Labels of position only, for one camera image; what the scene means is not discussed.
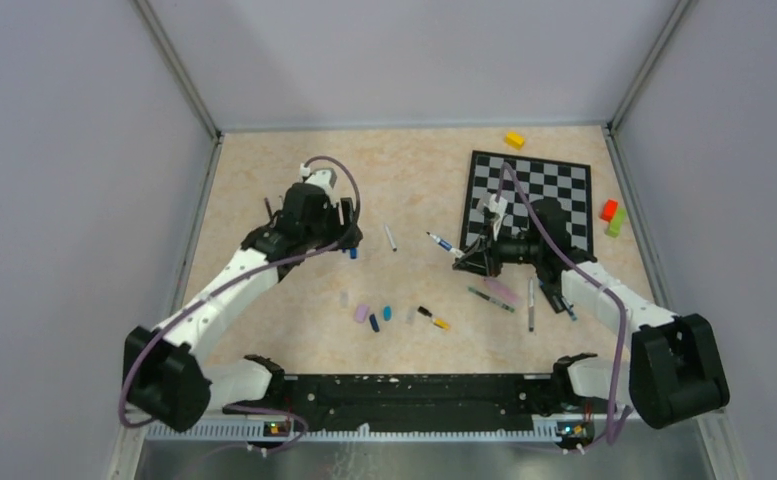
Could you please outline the green gel pen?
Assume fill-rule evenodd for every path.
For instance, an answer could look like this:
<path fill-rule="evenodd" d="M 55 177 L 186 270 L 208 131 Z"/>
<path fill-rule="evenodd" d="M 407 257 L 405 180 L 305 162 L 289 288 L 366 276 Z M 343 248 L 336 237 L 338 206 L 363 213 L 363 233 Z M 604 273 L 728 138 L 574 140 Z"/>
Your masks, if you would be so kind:
<path fill-rule="evenodd" d="M 476 289 L 475 287 L 468 286 L 467 287 L 467 291 L 470 292 L 471 294 L 475 295 L 476 297 L 478 297 L 478 298 L 480 298 L 480 299 L 482 299 L 482 300 L 484 300 L 484 301 L 486 301 L 486 302 L 488 302 L 488 303 L 490 303 L 490 304 L 492 304 L 492 305 L 494 305 L 494 306 L 496 306 L 496 307 L 498 307 L 498 308 L 500 308 L 500 309 L 502 309 L 504 311 L 507 311 L 507 312 L 510 312 L 510 313 L 514 313 L 515 312 L 515 308 L 513 306 L 505 303 L 504 301 L 502 301 L 502 300 L 500 300 L 500 299 L 498 299 L 498 298 L 496 298 L 494 296 L 491 296 L 491 295 L 489 295 L 487 293 L 484 293 L 484 292 Z"/>

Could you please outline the pink highlighter pen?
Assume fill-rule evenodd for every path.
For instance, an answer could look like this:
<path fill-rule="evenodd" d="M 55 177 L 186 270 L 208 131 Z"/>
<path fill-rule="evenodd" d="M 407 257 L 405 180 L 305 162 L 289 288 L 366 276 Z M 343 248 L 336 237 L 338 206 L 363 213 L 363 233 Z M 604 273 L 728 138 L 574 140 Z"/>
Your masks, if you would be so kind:
<path fill-rule="evenodd" d="M 496 296 L 500 297 L 505 303 L 518 307 L 521 305 L 522 298 L 510 287 L 500 280 L 492 277 L 483 279 L 486 287 Z"/>

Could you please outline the white marker dark blue cap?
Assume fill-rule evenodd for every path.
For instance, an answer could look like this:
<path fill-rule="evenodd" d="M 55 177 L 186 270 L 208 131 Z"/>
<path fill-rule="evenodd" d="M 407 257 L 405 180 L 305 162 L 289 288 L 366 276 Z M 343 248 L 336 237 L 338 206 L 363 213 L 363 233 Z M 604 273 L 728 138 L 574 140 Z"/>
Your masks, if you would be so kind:
<path fill-rule="evenodd" d="M 528 319 L 528 332 L 535 332 L 535 278 L 528 280 L 527 286 L 527 319 Z"/>

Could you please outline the yellow marker cap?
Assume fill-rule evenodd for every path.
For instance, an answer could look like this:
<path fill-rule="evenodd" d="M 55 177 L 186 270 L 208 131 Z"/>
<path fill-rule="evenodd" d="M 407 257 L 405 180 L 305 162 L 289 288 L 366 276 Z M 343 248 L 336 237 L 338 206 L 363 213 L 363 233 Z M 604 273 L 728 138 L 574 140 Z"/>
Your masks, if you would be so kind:
<path fill-rule="evenodd" d="M 440 319 L 440 318 L 434 318 L 434 319 L 432 320 L 432 323 L 433 323 L 433 324 L 434 324 L 434 325 L 435 325 L 437 328 L 440 328 L 440 329 L 442 329 L 442 330 L 449 330 L 449 329 L 450 329 L 450 325 L 449 325 L 449 324 L 448 324 L 446 321 L 444 321 L 444 320 L 442 320 L 442 319 Z"/>

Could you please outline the pink highlighter cap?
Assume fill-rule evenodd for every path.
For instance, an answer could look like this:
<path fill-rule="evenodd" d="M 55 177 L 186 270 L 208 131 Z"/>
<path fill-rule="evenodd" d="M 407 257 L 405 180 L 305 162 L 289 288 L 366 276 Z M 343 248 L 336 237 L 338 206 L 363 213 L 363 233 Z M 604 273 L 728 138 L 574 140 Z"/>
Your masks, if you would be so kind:
<path fill-rule="evenodd" d="M 354 312 L 354 321 L 356 323 L 363 323 L 368 320 L 370 315 L 370 307 L 367 304 L 359 304 Z"/>

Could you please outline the black marker blue cap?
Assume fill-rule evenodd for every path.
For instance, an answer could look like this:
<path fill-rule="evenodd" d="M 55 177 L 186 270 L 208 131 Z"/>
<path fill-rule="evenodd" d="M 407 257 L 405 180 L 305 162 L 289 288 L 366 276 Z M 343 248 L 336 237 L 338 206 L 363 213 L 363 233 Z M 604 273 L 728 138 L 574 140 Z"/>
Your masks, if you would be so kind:
<path fill-rule="evenodd" d="M 539 285 L 544 297 L 556 314 L 567 310 L 566 303 L 564 302 L 560 291 L 554 285 L 550 285 L 543 281 L 539 281 Z"/>

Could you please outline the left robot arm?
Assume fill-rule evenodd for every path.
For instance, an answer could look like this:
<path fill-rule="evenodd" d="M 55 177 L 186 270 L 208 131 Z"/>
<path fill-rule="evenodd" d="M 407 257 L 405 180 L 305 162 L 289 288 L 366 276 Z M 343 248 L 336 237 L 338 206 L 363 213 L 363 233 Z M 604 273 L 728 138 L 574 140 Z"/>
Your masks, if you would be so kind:
<path fill-rule="evenodd" d="M 177 432 L 193 427 L 219 397 L 202 364 L 223 334 L 260 295 L 306 259 L 358 246 L 361 196 L 295 183 L 269 221 L 250 231 L 223 270 L 189 303 L 152 329 L 126 337 L 118 418 L 133 427 L 133 405 Z"/>

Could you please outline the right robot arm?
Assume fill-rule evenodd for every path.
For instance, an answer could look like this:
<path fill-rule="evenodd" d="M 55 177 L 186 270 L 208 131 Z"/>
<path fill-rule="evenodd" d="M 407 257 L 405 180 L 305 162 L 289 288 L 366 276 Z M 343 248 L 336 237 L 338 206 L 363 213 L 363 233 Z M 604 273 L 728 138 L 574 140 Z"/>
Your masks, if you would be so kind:
<path fill-rule="evenodd" d="M 707 319 L 677 314 L 643 298 L 574 246 L 558 201 L 530 203 L 529 226 L 516 235 L 505 230 L 506 199 L 487 194 L 480 204 L 481 233 L 456 253 L 455 270 L 496 277 L 506 264 L 529 264 L 556 311 L 573 304 L 618 336 L 610 361 L 580 354 L 556 362 L 550 397 L 558 409 L 576 412 L 598 398 L 662 429 L 729 404 L 730 389 Z"/>

